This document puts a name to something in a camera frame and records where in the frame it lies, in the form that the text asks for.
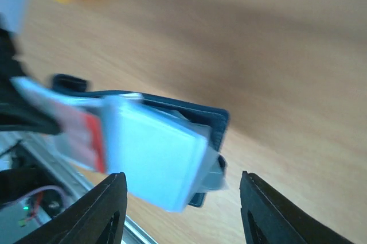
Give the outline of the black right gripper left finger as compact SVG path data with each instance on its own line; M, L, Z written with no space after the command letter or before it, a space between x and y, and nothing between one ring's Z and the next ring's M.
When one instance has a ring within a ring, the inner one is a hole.
M123 172L113 173L17 243L121 243L127 209Z

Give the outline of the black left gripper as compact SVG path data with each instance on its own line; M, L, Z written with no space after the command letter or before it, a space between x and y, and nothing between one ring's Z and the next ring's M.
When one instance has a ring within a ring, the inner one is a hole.
M17 54L12 34L1 17L1 131L29 131L49 135L61 133L58 122L33 106L18 92L14 80L27 78Z

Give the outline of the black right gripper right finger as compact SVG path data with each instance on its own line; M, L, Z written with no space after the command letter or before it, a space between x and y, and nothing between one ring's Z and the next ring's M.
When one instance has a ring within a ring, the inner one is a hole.
M242 173L240 200L246 243L350 243L254 173Z

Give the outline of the blue leather card holder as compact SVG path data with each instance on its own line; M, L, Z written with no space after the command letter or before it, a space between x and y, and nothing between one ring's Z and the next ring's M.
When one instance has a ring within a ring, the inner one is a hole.
M169 212L199 207L221 189L221 143L229 123L224 109L131 91L88 91L87 82L58 74L52 88L27 77L18 92L55 120L55 103L100 119L105 174L123 172L129 193Z

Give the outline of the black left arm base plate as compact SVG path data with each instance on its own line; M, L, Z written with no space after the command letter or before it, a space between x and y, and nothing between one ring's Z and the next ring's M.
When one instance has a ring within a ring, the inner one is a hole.
M72 204L68 190L30 153L18 150L9 156L10 168L1 171L1 209L24 201L28 217L41 208L54 218Z

